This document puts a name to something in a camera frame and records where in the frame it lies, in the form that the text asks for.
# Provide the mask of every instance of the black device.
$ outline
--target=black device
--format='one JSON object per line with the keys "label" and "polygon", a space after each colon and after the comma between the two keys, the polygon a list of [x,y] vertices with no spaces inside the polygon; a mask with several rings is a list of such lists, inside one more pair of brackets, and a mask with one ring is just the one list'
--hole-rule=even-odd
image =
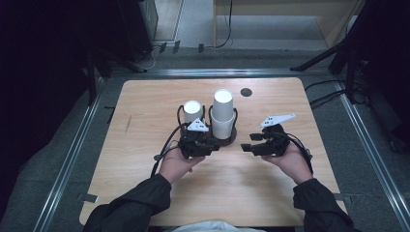
{"label": "black device", "polygon": [[312,155],[309,150],[302,144],[302,142],[294,135],[286,133],[281,124],[275,124],[266,127],[262,130],[262,133],[251,133],[250,139],[252,141],[261,141],[266,139],[265,143],[250,145],[243,143],[241,144],[242,150],[244,152],[252,152],[257,156],[275,156],[281,157],[286,151],[287,146],[290,142],[294,143],[302,153],[310,172],[313,174],[313,168],[311,166],[310,160]]}
{"label": "black device", "polygon": [[266,142],[261,144],[241,144],[244,152],[252,152],[255,156],[283,156],[290,142],[280,124],[264,128],[262,133],[251,133],[249,136],[252,141],[266,139]]}
{"label": "black device", "polygon": [[178,147],[184,158],[189,159],[190,157],[210,156],[213,151],[220,149],[220,144],[217,139],[207,137],[203,131],[185,129],[178,142]]}
{"label": "black device", "polygon": [[166,153],[172,149],[169,148],[170,141],[178,130],[182,131],[181,138],[178,142],[178,147],[181,149],[182,155],[185,159],[189,159],[190,157],[210,156],[213,151],[220,149],[218,140],[208,136],[206,133],[208,129],[199,119],[192,123],[180,123],[180,125],[169,135],[161,150],[161,153],[154,156],[156,163],[151,171],[151,177],[153,177],[157,172],[160,160],[162,160]]}

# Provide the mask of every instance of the black cable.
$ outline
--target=black cable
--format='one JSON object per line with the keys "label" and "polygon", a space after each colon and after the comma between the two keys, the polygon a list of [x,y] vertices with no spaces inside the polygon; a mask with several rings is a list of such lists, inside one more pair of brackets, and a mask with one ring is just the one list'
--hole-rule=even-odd
{"label": "black cable", "polygon": [[184,108],[184,106],[183,106],[183,105],[180,105],[180,106],[178,107],[178,110],[177,110],[177,121],[178,121],[178,125],[181,125],[181,119],[180,119],[179,115],[180,115],[180,112],[181,112],[181,109],[182,109],[182,108]]}
{"label": "black cable", "polygon": [[171,135],[169,135],[168,139],[166,140],[165,144],[162,147],[162,150],[161,150],[160,154],[154,156],[154,160],[156,160],[157,162],[153,166],[153,170],[151,171],[151,177],[153,177],[155,175],[155,173],[157,172],[158,165],[160,164],[160,161],[162,160],[162,158],[165,156],[166,152],[170,151],[170,150],[168,150],[168,151],[165,151],[165,150],[166,150],[166,147],[168,146],[169,141],[171,141],[172,137],[174,136],[174,134],[181,127],[185,127],[185,126],[189,126],[189,125],[190,124],[188,124],[188,123],[181,124],[171,133]]}
{"label": "black cable", "polygon": [[217,46],[215,46],[215,47],[213,47],[213,46],[205,46],[205,47],[207,47],[207,48],[221,48],[221,47],[225,46],[226,43],[228,43],[228,41],[229,41],[229,39],[230,39],[230,36],[231,36],[231,32],[232,32],[232,26],[231,26],[231,23],[232,23],[232,1],[233,1],[233,0],[230,1],[229,23],[228,23],[229,34],[228,34],[228,37],[226,38],[226,41],[225,41],[223,44],[217,45]]}
{"label": "black cable", "polygon": [[309,89],[310,87],[313,87],[313,86],[315,86],[315,85],[324,84],[324,83],[329,83],[329,82],[343,82],[343,83],[345,83],[346,81],[345,81],[345,80],[325,80],[325,81],[320,81],[320,82],[317,82],[317,83],[313,83],[313,84],[308,85],[308,86],[305,88],[305,91],[306,91],[307,89]]}
{"label": "black cable", "polygon": [[339,97],[339,96],[342,95],[342,94],[343,94],[343,93],[335,94],[335,95],[333,95],[333,96],[332,96],[330,99],[328,99],[328,100],[325,100],[325,101],[323,101],[323,102],[321,102],[321,103],[319,103],[319,104],[317,104],[317,105],[312,105],[312,106],[311,106],[311,109],[318,108],[318,107],[322,106],[323,104],[325,104],[325,103],[327,103],[327,102],[330,102],[331,100],[333,100],[333,99]]}
{"label": "black cable", "polygon": [[152,48],[151,50],[149,50],[149,51],[147,51],[147,52],[145,52],[145,53],[142,53],[142,57],[139,58],[139,60],[134,61],[134,63],[135,63],[135,64],[138,64],[138,63],[144,61],[150,54],[152,54],[152,52],[154,52],[154,51],[156,50],[156,46],[157,46],[158,48],[160,48],[160,46],[158,46],[158,45],[153,45],[153,48]]}
{"label": "black cable", "polygon": [[311,101],[309,104],[310,104],[310,105],[314,105],[315,103],[321,102],[321,101],[329,102],[330,100],[334,99],[334,98],[337,97],[337,96],[340,96],[340,95],[344,94],[345,92],[346,92],[346,90],[338,90],[338,91],[335,91],[335,92],[333,92],[333,93],[330,93],[330,94],[328,94],[328,95],[326,95],[326,96],[324,96],[324,97],[321,97],[321,98],[319,98],[319,99],[317,99],[317,100]]}
{"label": "black cable", "polygon": [[307,163],[307,167],[310,170],[310,173],[313,174],[313,167],[310,162],[312,155],[308,152],[308,149],[305,147],[305,145],[302,143],[302,141],[297,136],[291,133],[281,133],[281,132],[270,132],[270,133],[283,136],[289,139],[293,144],[295,144],[296,147],[298,147],[299,151],[301,152],[302,157],[305,159],[305,162]]}

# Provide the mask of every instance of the white cylinder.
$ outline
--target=white cylinder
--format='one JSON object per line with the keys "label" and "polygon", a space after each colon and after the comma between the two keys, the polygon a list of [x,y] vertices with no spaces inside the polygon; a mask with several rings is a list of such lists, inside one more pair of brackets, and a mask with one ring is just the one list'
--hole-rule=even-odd
{"label": "white cylinder", "polygon": [[219,122],[228,122],[233,117],[233,96],[227,89],[219,89],[214,95],[212,107],[214,118]]}
{"label": "white cylinder", "polygon": [[187,101],[184,104],[184,122],[191,123],[203,115],[202,105],[199,101]]}

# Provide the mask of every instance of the person's left hand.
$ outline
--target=person's left hand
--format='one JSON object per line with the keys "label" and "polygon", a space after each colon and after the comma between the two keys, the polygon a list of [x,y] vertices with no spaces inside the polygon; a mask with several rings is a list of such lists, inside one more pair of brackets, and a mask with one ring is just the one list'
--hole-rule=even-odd
{"label": "person's left hand", "polygon": [[205,157],[185,159],[181,149],[173,148],[163,158],[159,173],[172,185],[203,160]]}

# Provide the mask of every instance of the white fabric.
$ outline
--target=white fabric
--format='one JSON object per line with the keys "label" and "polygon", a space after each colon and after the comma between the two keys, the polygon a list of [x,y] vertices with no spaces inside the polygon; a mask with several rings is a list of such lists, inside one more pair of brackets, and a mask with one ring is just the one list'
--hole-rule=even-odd
{"label": "white fabric", "polygon": [[219,232],[219,231],[232,231],[232,232],[265,232],[264,230],[257,230],[251,228],[237,228],[229,223],[220,220],[207,220],[198,222],[195,224],[183,225],[178,228],[165,230],[165,232]]}

